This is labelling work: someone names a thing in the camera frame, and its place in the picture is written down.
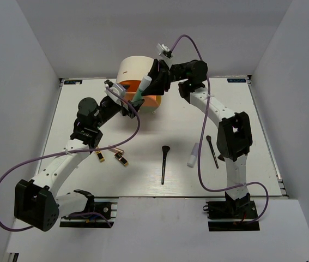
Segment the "green bottle white cap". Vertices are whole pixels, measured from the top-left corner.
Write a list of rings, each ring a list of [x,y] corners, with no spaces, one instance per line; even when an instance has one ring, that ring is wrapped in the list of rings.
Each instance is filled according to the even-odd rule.
[[[148,75],[145,75],[142,78],[140,85],[139,85],[135,95],[133,96],[133,99],[132,99],[133,103],[143,99],[142,92],[147,89],[147,87],[150,85],[151,81],[152,81],[152,78]]]

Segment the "cream round drawer organizer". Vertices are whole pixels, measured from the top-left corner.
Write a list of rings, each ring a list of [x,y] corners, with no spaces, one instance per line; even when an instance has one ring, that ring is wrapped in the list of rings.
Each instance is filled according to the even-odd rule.
[[[116,83],[122,84],[126,88],[127,100],[131,100],[143,77],[147,75],[153,65],[154,59],[147,56],[130,56],[122,60],[119,66]],[[140,113],[154,113],[161,104],[161,97],[146,96],[140,108]]]

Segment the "black powder brush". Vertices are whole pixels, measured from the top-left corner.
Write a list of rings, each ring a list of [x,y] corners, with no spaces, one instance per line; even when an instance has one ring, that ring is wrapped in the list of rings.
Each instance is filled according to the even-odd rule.
[[[170,151],[170,147],[167,145],[162,146],[162,172],[161,172],[161,184],[165,183],[165,171],[166,171],[166,160],[167,154]]]

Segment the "small black makeup brush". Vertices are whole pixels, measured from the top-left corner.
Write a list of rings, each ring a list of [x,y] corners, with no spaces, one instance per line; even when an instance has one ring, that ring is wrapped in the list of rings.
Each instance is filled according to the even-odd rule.
[[[218,165],[217,158],[216,158],[216,154],[215,154],[215,151],[214,151],[214,148],[213,148],[211,136],[210,136],[210,135],[207,135],[207,136],[206,136],[206,140],[207,140],[208,145],[209,145],[209,148],[210,148],[210,150],[211,150],[211,154],[212,154],[212,156],[213,156],[213,160],[214,160],[215,166],[216,166],[216,168],[218,169],[218,168],[219,168],[219,165]]]

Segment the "lavender white tube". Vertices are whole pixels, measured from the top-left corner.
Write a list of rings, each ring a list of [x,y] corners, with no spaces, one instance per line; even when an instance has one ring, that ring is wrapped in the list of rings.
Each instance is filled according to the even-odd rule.
[[[192,148],[192,151],[190,153],[189,159],[187,161],[187,166],[190,168],[193,168],[197,161],[197,155],[198,155],[198,149],[199,149],[199,143],[196,142]]]

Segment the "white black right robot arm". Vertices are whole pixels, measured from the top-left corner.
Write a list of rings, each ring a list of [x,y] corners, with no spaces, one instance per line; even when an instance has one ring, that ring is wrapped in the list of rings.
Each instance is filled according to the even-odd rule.
[[[225,189],[226,212],[240,217],[250,202],[246,186],[246,160],[253,143],[250,118],[247,113],[237,113],[224,106],[204,85],[208,66],[200,60],[168,66],[155,59],[148,73],[152,81],[142,92],[143,96],[162,96],[177,82],[180,96],[200,109],[217,126],[217,149],[225,161],[227,189]]]

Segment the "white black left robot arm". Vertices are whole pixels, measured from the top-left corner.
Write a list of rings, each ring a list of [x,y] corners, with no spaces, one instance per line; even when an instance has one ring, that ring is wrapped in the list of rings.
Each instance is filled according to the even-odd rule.
[[[73,133],[60,156],[39,174],[29,181],[21,180],[15,187],[14,216],[15,218],[42,231],[50,230],[59,217],[84,217],[94,214],[94,195],[88,191],[75,189],[65,195],[58,191],[78,167],[96,149],[101,138],[100,127],[115,114],[133,118],[144,100],[127,104],[115,103],[105,96],[100,103],[87,97],[78,104],[77,118]]]

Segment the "rose gold lipstick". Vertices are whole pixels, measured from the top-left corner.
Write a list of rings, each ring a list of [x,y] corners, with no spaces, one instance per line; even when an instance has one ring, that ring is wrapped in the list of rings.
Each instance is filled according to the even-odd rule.
[[[124,150],[117,148],[117,147],[113,147],[113,148],[109,148],[109,151],[113,152],[113,153],[120,153],[120,154],[124,154]]]

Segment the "black gold lipstick right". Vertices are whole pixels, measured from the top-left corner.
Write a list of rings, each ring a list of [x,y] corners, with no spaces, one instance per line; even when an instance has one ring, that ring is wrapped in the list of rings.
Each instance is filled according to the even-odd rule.
[[[123,166],[128,166],[129,162],[123,157],[122,154],[119,152],[114,154],[114,157],[123,165]]]

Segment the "black gold lipstick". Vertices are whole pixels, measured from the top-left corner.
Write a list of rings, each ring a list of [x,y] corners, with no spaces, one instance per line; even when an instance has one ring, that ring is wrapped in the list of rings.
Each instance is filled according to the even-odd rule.
[[[128,166],[129,162],[123,157],[122,154],[119,152],[114,154],[114,157],[123,165],[123,166]]]
[[[102,154],[102,151],[99,150],[98,147],[96,148],[95,154],[96,154],[96,156],[97,156],[97,158],[98,158],[98,160],[99,160],[100,163],[102,163],[102,162],[105,161],[105,157],[104,157],[104,155]]]

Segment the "black gold lipstick left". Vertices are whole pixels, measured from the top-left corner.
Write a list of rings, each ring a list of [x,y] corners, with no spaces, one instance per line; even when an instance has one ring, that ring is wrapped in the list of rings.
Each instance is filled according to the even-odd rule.
[[[102,163],[102,162],[105,161],[105,157],[104,157],[104,155],[102,154],[102,151],[99,150],[98,147],[96,148],[95,154],[96,154],[96,156],[97,156],[97,158],[98,158],[98,160],[99,160],[100,163]]]

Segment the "black fan brush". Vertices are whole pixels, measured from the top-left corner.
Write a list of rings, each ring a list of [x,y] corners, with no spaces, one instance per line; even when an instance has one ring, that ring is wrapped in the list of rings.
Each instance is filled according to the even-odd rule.
[[[218,157],[217,157],[220,161],[225,161],[225,159],[223,158],[223,156],[222,155],[219,155]]]

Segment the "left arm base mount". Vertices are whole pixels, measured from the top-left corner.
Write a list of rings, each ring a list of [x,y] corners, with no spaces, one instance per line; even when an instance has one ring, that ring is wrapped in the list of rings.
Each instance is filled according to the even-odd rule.
[[[61,228],[110,229],[115,223],[117,198],[97,198],[92,193],[76,189],[57,197]]]

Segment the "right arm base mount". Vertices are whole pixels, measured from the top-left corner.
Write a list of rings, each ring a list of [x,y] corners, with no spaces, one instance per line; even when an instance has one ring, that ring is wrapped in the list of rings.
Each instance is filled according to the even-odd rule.
[[[256,205],[251,201],[236,213],[231,213],[226,201],[209,201],[203,206],[208,217],[210,232],[260,231],[259,222],[252,222],[258,217]]]

